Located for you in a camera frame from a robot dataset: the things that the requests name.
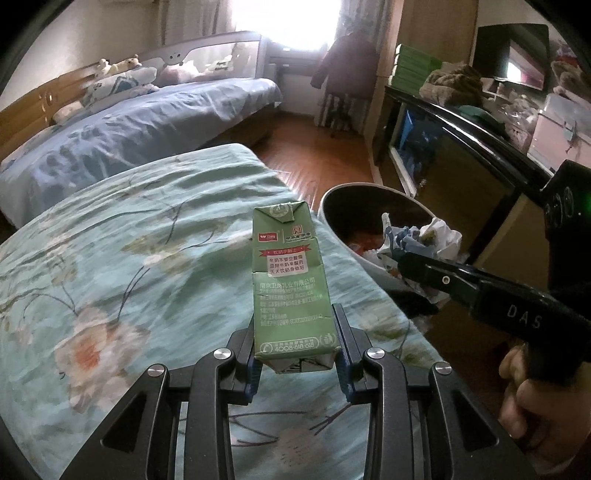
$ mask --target clothes pile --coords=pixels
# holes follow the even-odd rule
[[[447,64],[434,70],[419,90],[423,100],[449,107],[473,105],[482,107],[480,74],[469,65]]]

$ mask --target sunlight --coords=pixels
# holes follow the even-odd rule
[[[236,30],[254,30],[297,50],[331,46],[340,0],[234,0]]]
[[[521,83],[521,70],[514,63],[507,64],[507,80],[510,82]]]

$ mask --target green milk carton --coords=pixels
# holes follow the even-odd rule
[[[277,373],[330,370],[340,349],[306,202],[252,218],[255,357]]]

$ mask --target books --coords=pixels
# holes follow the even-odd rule
[[[394,69],[389,85],[411,95],[418,96],[420,88],[433,70],[441,68],[443,62],[416,48],[400,44],[396,48]]]

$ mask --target human hand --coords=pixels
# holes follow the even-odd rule
[[[526,455],[539,474],[566,468],[591,432],[591,364],[583,363],[568,387],[529,380],[524,348],[517,346],[501,362],[499,374],[511,381],[499,422],[518,440],[530,427],[525,412],[539,417]]]

